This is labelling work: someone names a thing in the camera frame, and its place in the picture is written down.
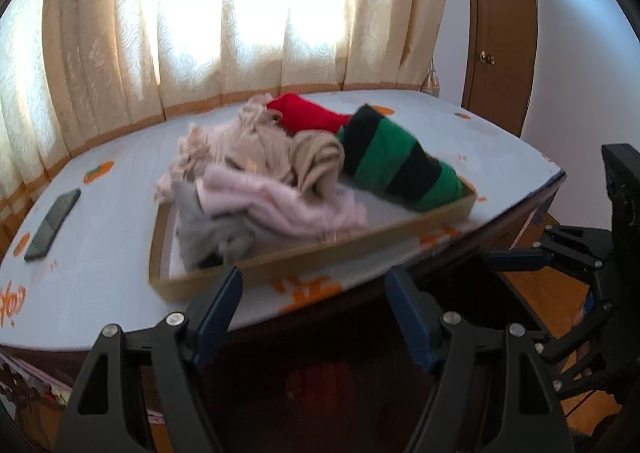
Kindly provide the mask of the white grey underwear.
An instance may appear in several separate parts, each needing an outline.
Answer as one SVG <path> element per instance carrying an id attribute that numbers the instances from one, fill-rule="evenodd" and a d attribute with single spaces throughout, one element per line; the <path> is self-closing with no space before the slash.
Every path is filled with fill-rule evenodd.
<path id="1" fill-rule="evenodd" d="M 177 210 L 179 255 L 186 271 L 231 265 L 255 246 L 255 233 L 243 213 L 209 216 L 194 183 L 171 184 Z"/>

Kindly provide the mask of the light pink mesh underwear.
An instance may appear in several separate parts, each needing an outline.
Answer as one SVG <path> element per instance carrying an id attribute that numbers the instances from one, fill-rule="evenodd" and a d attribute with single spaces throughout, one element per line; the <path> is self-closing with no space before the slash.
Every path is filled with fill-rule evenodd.
<path id="1" fill-rule="evenodd" d="M 290 237 L 324 237 L 368 227 L 367 208 L 349 188 L 327 200 L 303 199 L 295 188 L 269 176 L 210 165 L 195 180 L 198 200 L 209 216 L 244 213 L 263 227 Z"/>

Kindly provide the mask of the green striped underwear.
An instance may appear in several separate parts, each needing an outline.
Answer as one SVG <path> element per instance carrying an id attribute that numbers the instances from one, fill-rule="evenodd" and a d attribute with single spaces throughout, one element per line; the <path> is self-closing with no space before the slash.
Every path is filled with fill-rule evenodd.
<path id="1" fill-rule="evenodd" d="M 465 196 L 456 170 L 423 150 L 410 132 L 364 104 L 337 132 L 343 174 L 354 185 L 425 212 Z"/>

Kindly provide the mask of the beige pink underwear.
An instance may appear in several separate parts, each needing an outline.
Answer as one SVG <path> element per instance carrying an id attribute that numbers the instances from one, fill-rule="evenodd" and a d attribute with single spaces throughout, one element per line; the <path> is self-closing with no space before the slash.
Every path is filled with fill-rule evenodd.
<path id="1" fill-rule="evenodd" d="M 191 124 L 178 141 L 178 153 L 155 185 L 154 199 L 170 202 L 172 184 L 193 182 L 209 165 L 270 176 L 288 185 L 295 182 L 290 161 L 292 139 L 279 126 L 282 115 L 267 107 L 269 93 L 252 96 L 232 121 Z"/>

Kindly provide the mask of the tan underwear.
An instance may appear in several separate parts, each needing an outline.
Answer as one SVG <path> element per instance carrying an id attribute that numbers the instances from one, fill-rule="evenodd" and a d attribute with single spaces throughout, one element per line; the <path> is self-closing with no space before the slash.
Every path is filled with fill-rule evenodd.
<path id="1" fill-rule="evenodd" d="M 343 145 L 327 131 L 305 130 L 293 136 L 290 164 L 299 194 L 308 202 L 328 200 L 345 160 Z"/>

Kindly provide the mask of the dark red underwear in drawer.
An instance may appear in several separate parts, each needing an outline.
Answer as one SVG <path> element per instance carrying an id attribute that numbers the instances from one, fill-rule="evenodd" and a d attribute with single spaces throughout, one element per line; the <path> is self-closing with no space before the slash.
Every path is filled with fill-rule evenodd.
<path id="1" fill-rule="evenodd" d="M 296 369 L 286 380 L 286 395 L 299 413 L 332 414 L 350 409 L 355 381 L 345 363 L 324 363 Z"/>

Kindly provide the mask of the cardboard tray box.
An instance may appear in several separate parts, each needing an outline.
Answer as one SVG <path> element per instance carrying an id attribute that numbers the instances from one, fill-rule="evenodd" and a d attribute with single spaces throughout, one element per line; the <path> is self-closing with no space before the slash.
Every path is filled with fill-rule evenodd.
<path id="1" fill-rule="evenodd" d="M 334 262 L 360 258 L 372 251 L 404 243 L 411 237 L 423 236 L 444 225 L 451 227 L 466 220 L 476 202 L 476 192 L 469 183 L 463 184 L 463 191 L 464 196 L 457 202 L 417 214 L 407 221 L 395 222 L 335 242 L 298 246 L 240 261 L 238 267 L 243 272 L 244 284 L 253 287 L 277 277 L 297 277 Z M 224 273 L 223 267 L 215 267 L 166 277 L 163 273 L 163 257 L 168 254 L 164 247 L 175 234 L 169 228 L 169 223 L 175 217 L 176 210 L 172 205 L 158 206 L 149 257 L 149 284 L 168 303 L 178 303 L 201 294 Z"/>

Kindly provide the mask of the black smartphone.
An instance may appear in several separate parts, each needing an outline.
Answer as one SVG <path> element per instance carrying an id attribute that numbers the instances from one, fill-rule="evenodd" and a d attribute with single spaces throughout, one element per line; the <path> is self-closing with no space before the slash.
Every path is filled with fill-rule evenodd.
<path id="1" fill-rule="evenodd" d="M 33 262 L 47 256 L 61 230 L 62 225 L 81 195 L 79 188 L 58 196 L 38 226 L 24 256 L 26 262 Z"/>

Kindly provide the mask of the brown wooden door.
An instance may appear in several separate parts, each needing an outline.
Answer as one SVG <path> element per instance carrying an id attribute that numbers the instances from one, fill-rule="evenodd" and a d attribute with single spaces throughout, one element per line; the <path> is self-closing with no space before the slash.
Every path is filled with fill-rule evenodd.
<path id="1" fill-rule="evenodd" d="M 470 0 L 462 107 L 516 136 L 533 88 L 537 0 Z"/>

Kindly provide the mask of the cream patterned curtain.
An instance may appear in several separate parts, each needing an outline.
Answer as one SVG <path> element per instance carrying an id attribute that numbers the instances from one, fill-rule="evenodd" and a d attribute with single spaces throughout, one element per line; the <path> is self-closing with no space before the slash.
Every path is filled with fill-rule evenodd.
<path id="1" fill-rule="evenodd" d="M 1 245 L 75 156 L 256 92 L 428 91 L 446 0 L 10 0 Z"/>

